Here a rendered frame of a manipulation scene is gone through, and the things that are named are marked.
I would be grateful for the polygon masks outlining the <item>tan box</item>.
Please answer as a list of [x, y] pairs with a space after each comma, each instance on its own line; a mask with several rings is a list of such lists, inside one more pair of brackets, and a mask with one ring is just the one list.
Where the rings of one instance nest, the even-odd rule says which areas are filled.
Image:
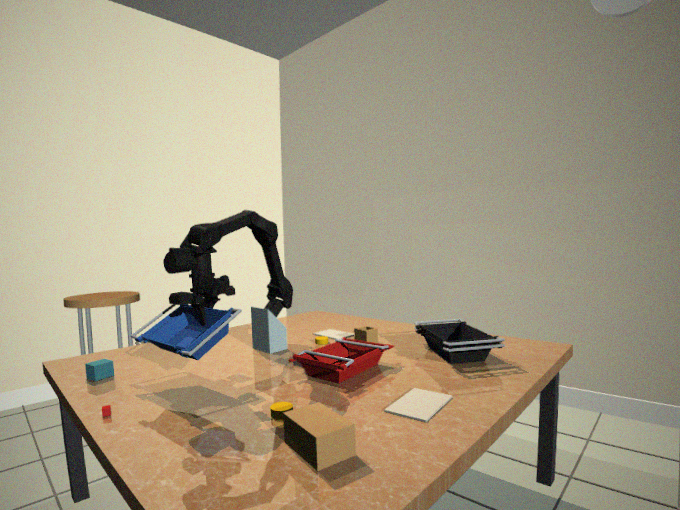
[[356, 424], [321, 403], [283, 418], [285, 443], [317, 471], [356, 456]]

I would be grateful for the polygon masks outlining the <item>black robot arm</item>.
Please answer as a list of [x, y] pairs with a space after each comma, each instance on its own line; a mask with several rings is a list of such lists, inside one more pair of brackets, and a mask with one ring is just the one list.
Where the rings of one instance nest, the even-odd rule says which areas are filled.
[[[277, 251], [277, 225], [256, 211], [245, 209], [213, 223], [192, 226], [180, 248], [169, 248], [164, 259], [164, 268], [169, 274], [211, 270], [211, 253], [217, 252], [212, 246], [219, 243], [224, 235], [245, 226], [252, 230], [255, 239], [262, 247], [270, 275], [270, 282], [266, 285], [268, 303], [265, 309], [277, 318], [283, 308], [291, 307], [293, 288], [284, 276]], [[199, 246], [192, 245], [192, 243]], [[212, 296], [218, 296], [225, 293], [229, 284], [229, 278], [226, 275], [205, 279], [202, 275], [198, 282], [198, 293], [204, 291]]]

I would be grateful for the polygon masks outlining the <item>teal rectangular block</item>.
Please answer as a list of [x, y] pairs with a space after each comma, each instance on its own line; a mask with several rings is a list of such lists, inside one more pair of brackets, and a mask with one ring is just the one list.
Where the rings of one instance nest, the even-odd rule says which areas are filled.
[[112, 360], [95, 360], [85, 364], [85, 367], [87, 378], [94, 381], [114, 376], [114, 362]]

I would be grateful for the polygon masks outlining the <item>red plastic tray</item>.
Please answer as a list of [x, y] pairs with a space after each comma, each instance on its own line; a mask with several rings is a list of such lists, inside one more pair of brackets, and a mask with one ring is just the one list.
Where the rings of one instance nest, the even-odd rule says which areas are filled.
[[[328, 354], [328, 355], [333, 355], [333, 356], [338, 356], [338, 357], [344, 357], [344, 358], [349, 358], [353, 359], [354, 363], [349, 365], [348, 367], [345, 365], [346, 361], [341, 361], [341, 360], [336, 360], [336, 359], [331, 359], [331, 358], [326, 358], [326, 357], [321, 357], [317, 355], [312, 355], [312, 354], [301, 354], [301, 355], [296, 355], [294, 354], [293, 358], [294, 359], [289, 359], [289, 362], [294, 362], [297, 360], [297, 362], [301, 364], [303, 367], [304, 371], [306, 371], [308, 376], [335, 382], [335, 383], [341, 383], [358, 373], [362, 373], [376, 365], [378, 365], [383, 352], [385, 352], [387, 349], [393, 348], [393, 345], [391, 344], [381, 344], [381, 343], [374, 343], [374, 342], [368, 342], [368, 341], [362, 341], [362, 340], [355, 340], [355, 339], [350, 339], [343, 337], [342, 340], [347, 340], [347, 341], [354, 341], [354, 342], [360, 342], [360, 343], [366, 343], [366, 344], [372, 344], [372, 345], [378, 345], [378, 346], [386, 346], [389, 345], [389, 348], [386, 349], [377, 349], [377, 348], [371, 348], [371, 347], [365, 347], [365, 346], [359, 346], [359, 345], [354, 345], [354, 344], [348, 344], [348, 343], [342, 343], [342, 342], [334, 342], [331, 344], [328, 344], [326, 346], [317, 348], [315, 350], [312, 350], [313, 352], [318, 352], [318, 353], [323, 353], [323, 354]], [[340, 363], [340, 365], [336, 365], [335, 363]]]

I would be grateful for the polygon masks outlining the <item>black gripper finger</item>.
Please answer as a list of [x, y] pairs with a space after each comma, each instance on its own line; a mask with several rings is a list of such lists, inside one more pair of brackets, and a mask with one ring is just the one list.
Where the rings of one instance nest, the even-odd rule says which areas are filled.
[[[204, 299], [204, 298], [203, 298]], [[204, 299], [206, 301], [205, 308], [213, 308], [214, 305], [217, 303], [217, 301], [221, 300], [221, 298], [216, 298], [216, 299]]]
[[199, 303], [193, 303], [193, 302], [191, 302], [191, 303], [189, 303], [189, 304], [192, 306], [192, 308], [193, 308], [193, 309], [195, 310], [195, 312], [197, 313], [197, 315], [198, 315], [199, 319], [201, 320], [202, 324], [203, 324], [203, 325], [206, 325], [206, 309], [205, 309], [206, 301], [204, 301], [204, 302], [199, 302]]

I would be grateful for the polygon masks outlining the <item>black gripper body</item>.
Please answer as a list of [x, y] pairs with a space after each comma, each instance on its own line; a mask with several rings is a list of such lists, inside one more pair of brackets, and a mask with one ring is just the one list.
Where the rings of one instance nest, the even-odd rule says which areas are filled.
[[[211, 273], [211, 274], [210, 274]], [[191, 271], [191, 274], [189, 274], [189, 278], [192, 278], [192, 288], [190, 288], [190, 292], [176, 292], [176, 293], [171, 293], [169, 297], [169, 304], [173, 305], [185, 305], [189, 304], [191, 302], [193, 303], [199, 303], [199, 302], [204, 302], [204, 299], [216, 299], [218, 296], [212, 296], [206, 292], [203, 291], [203, 293], [198, 293], [198, 282], [200, 279], [200, 276], [203, 275], [203, 278], [209, 278], [209, 277], [215, 277], [215, 273], [212, 273], [211, 270], [204, 270], [204, 271]], [[229, 286], [225, 290], [225, 295], [226, 296], [233, 296], [235, 295], [235, 289], [233, 286]], [[204, 299], [203, 299], [204, 297]]]

